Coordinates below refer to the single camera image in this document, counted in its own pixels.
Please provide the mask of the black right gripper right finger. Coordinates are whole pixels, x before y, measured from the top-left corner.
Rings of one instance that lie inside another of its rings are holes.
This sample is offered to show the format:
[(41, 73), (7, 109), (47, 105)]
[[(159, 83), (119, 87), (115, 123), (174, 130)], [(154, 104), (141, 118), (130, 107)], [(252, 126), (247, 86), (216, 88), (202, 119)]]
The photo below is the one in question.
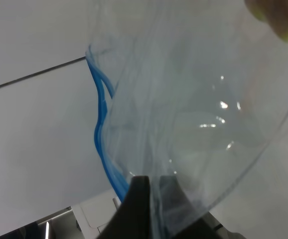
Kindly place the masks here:
[(219, 239), (202, 218), (196, 216), (191, 202), (174, 176), (162, 176), (159, 235), (162, 239)]

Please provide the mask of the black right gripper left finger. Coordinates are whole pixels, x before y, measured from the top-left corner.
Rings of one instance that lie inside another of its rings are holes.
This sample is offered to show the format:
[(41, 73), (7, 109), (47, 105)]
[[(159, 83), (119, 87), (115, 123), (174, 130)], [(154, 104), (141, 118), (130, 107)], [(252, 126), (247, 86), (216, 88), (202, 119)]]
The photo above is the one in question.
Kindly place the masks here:
[(147, 176), (132, 178), (118, 210), (100, 233), (100, 239), (149, 239), (150, 185)]

